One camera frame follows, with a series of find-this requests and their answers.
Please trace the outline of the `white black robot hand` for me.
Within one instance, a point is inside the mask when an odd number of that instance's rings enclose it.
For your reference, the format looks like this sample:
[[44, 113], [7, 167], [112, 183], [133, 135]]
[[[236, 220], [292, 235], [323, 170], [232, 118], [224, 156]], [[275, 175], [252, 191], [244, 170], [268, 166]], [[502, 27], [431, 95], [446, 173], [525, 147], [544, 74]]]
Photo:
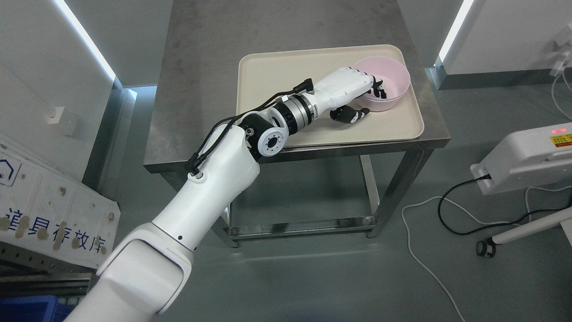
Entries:
[[350, 67], [342, 67], [313, 84], [313, 93], [307, 95], [314, 108], [314, 119], [322, 114], [339, 123], [353, 124], [369, 114], [369, 108], [356, 110], [349, 106], [356, 98], [384, 91], [384, 81]]

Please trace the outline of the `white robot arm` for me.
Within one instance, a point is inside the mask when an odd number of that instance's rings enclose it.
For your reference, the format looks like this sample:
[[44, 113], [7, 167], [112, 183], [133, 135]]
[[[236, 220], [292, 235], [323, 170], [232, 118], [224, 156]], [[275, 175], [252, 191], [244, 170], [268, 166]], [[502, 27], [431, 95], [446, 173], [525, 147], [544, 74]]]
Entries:
[[68, 322], [149, 322], [176, 301], [192, 272], [193, 253], [223, 210], [260, 167], [238, 117], [220, 121], [188, 161], [187, 180], [150, 223], [135, 228], [97, 271], [99, 280]]

